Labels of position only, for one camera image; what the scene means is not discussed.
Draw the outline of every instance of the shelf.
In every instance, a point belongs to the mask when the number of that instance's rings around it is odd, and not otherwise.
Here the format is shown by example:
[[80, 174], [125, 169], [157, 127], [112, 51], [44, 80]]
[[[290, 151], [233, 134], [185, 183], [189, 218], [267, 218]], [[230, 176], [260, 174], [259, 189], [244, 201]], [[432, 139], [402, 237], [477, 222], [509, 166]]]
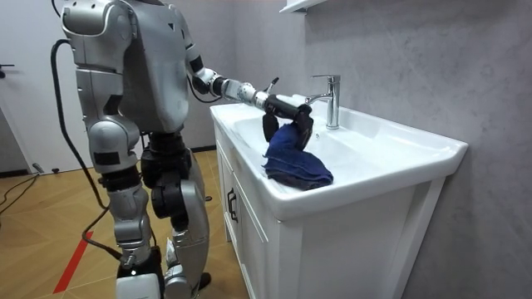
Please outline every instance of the shelf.
[[287, 0], [286, 6], [281, 9], [281, 13], [302, 12], [306, 13], [311, 6], [325, 2], [327, 0]]

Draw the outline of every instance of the bathroom sink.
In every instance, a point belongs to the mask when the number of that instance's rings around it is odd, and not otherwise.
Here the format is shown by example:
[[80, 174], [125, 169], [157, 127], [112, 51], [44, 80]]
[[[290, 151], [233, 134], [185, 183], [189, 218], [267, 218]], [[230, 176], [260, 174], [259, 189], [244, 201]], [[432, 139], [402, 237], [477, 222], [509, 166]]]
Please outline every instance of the bathroom sink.
[[392, 190], [445, 178], [460, 164], [467, 144], [376, 116], [341, 108], [340, 128], [325, 127], [327, 105], [313, 105], [313, 135], [305, 151], [332, 172], [332, 185], [301, 191], [268, 179], [262, 165], [268, 143], [263, 112], [244, 104], [211, 107], [213, 118], [262, 184], [278, 219], [336, 208]]

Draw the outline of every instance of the faucet handle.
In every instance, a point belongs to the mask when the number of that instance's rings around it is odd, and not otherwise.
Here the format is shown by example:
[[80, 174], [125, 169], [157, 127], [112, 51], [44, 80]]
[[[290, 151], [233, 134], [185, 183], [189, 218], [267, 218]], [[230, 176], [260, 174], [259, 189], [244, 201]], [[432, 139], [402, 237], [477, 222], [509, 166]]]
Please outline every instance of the faucet handle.
[[326, 77], [328, 78], [328, 83], [339, 83], [340, 79], [342, 78], [340, 75], [312, 75], [312, 78], [321, 78]]

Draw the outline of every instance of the cabinet handle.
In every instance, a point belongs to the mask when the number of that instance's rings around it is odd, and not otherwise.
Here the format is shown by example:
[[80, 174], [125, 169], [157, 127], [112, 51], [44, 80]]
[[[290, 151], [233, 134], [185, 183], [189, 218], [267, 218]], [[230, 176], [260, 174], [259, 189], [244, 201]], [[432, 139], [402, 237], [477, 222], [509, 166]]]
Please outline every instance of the cabinet handle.
[[234, 221], [236, 221], [236, 223], [239, 222], [239, 218], [236, 217], [236, 212], [233, 210], [233, 201], [236, 200], [236, 194], [234, 193], [234, 189], [231, 188], [231, 191], [229, 191], [227, 193], [227, 204], [228, 204], [228, 209], [229, 209], [229, 213], [231, 214], [231, 219], [233, 219]]

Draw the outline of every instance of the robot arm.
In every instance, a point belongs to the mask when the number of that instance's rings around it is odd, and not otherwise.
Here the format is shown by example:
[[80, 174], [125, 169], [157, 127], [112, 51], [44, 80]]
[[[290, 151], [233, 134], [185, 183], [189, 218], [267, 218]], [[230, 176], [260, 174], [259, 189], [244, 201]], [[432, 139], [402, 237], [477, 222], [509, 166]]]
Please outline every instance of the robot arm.
[[174, 5], [170, 5], [169, 8], [177, 16], [185, 40], [186, 68], [193, 78], [192, 86], [202, 95], [210, 93], [212, 96], [221, 96], [226, 100], [251, 105], [266, 112], [263, 117], [263, 130], [267, 141], [270, 141], [279, 127], [276, 116], [293, 120], [299, 132], [296, 147], [304, 149], [313, 127], [313, 120], [309, 116], [312, 111], [310, 106], [298, 103], [289, 96], [270, 95], [269, 89], [257, 90], [250, 83], [225, 78], [204, 67], [200, 51], [192, 40], [185, 18]]

